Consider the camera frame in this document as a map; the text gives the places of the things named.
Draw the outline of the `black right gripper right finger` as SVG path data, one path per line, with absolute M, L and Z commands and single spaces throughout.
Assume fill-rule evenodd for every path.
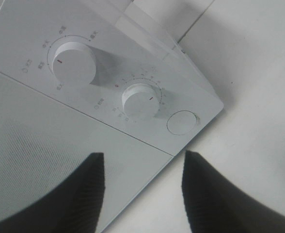
M 285 233 L 284 215 L 240 190 L 197 152 L 185 152 L 181 188 L 193 233 Z

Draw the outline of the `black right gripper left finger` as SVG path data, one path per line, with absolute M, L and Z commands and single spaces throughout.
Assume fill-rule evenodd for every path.
M 0 221 L 0 233 L 94 233 L 104 193 L 104 153 L 91 153 L 47 195 Z

